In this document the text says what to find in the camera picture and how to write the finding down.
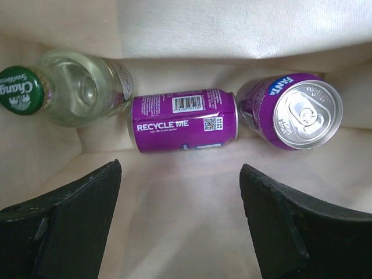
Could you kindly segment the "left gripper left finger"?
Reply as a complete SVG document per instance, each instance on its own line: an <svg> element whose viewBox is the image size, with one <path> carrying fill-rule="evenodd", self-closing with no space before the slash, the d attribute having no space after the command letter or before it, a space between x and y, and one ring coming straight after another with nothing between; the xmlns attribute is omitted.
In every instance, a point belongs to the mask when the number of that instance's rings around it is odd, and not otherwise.
<svg viewBox="0 0 372 279"><path fill-rule="evenodd" d="M109 162L1 210L1 278L98 278L121 184Z"/></svg>

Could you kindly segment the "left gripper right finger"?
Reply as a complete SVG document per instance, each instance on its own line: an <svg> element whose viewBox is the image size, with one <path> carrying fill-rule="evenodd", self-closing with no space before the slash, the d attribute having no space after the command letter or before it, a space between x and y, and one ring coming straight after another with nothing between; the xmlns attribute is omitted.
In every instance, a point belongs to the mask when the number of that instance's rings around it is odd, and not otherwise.
<svg viewBox="0 0 372 279"><path fill-rule="evenodd" d="M371 277L371 214L317 199L248 164L239 187L263 278Z"/></svg>

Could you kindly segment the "cream canvas tote bag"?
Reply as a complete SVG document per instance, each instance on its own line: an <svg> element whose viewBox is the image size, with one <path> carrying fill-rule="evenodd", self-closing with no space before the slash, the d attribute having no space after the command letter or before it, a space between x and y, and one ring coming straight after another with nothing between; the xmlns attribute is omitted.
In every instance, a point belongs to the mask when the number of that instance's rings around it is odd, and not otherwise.
<svg viewBox="0 0 372 279"><path fill-rule="evenodd" d="M118 160L100 278L260 278L239 188L249 164L321 200L371 212L370 1L2 1L1 68L52 48L118 59L134 91L221 88L293 72L341 93L337 133L282 151L245 126L221 148L141 154L125 115L79 130L1 110L1 207Z"/></svg>

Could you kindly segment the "purple Fanta can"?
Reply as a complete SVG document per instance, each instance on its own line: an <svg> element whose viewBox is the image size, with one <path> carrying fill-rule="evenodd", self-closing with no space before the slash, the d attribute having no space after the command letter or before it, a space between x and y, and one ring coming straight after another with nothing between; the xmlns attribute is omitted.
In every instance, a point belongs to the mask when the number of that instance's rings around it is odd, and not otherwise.
<svg viewBox="0 0 372 279"><path fill-rule="evenodd" d="M238 135L235 95L208 88L136 96L128 132L141 153L220 147Z"/></svg>
<svg viewBox="0 0 372 279"><path fill-rule="evenodd" d="M272 145L306 150L326 143L343 116L337 90L312 73L257 78L236 94L239 120Z"/></svg>

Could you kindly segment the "clear glass bottle green cap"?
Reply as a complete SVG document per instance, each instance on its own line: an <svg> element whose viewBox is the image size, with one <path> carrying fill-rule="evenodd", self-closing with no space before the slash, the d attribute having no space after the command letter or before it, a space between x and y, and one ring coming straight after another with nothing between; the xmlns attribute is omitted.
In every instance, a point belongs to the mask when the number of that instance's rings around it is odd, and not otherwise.
<svg viewBox="0 0 372 279"><path fill-rule="evenodd" d="M126 110L133 94L128 70L113 59L53 50L30 66L1 71L1 105L21 115L41 115L71 128Z"/></svg>

